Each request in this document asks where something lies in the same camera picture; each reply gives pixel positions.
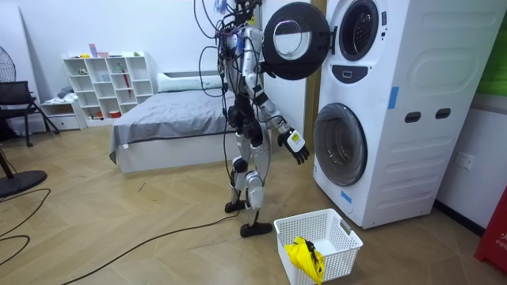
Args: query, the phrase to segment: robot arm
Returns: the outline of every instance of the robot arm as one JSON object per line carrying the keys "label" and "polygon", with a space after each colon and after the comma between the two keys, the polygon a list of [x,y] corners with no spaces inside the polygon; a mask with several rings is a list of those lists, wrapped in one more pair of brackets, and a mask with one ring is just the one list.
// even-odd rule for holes
{"label": "robot arm", "polygon": [[276,130],[278,135],[278,146],[285,145],[292,153],[298,164],[308,159],[310,152],[305,146],[302,135],[292,128],[284,119],[274,103],[270,101],[259,78],[259,58],[262,48],[264,34],[255,28],[245,28],[244,55],[242,64],[242,76],[245,80],[246,91],[253,103],[259,107],[259,120],[266,123],[268,129]]}

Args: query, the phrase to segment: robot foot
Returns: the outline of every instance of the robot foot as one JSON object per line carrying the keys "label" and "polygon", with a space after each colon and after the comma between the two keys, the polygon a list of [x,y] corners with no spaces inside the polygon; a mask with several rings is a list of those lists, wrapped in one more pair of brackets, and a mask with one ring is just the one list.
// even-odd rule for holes
{"label": "robot foot", "polygon": [[238,200],[236,203],[232,204],[231,202],[225,204],[225,212],[226,213],[232,213],[234,211],[238,210],[244,210],[245,209],[246,202],[244,200]]}
{"label": "robot foot", "polygon": [[241,227],[239,233],[243,238],[251,237],[254,235],[261,235],[270,233],[273,230],[273,226],[270,223],[264,222],[256,222],[253,226],[249,226],[248,224],[244,224]]}

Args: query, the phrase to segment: stacked washer dryer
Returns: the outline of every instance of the stacked washer dryer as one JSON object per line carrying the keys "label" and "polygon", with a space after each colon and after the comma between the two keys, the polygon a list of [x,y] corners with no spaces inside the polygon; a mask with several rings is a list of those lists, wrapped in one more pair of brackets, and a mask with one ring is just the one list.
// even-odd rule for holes
{"label": "stacked washer dryer", "polygon": [[324,62],[314,178],[357,225],[430,212],[506,8],[329,0],[326,18],[300,2],[273,15],[263,52],[274,74],[299,79]]}

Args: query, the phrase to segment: red object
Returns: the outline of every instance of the red object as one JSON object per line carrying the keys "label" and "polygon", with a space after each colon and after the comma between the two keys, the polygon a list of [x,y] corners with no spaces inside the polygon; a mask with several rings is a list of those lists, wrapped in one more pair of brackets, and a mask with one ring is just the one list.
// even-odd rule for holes
{"label": "red object", "polygon": [[475,258],[488,260],[507,272],[507,188],[475,250]]}
{"label": "red object", "polygon": [[120,118],[121,117],[120,111],[109,112],[109,115],[111,116],[111,118]]}

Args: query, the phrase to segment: washing machine door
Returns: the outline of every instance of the washing machine door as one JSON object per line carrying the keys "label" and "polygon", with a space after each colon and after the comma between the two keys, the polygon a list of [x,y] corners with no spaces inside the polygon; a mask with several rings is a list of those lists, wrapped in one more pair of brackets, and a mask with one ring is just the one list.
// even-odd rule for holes
{"label": "washing machine door", "polygon": [[262,53],[268,71],[287,80],[303,79],[324,62],[336,29],[313,5],[293,2],[278,9],[264,31]]}
{"label": "washing machine door", "polygon": [[347,106],[328,104],[318,113],[314,147],[322,171],[336,185],[352,185],[363,175],[366,138],[360,121]]}

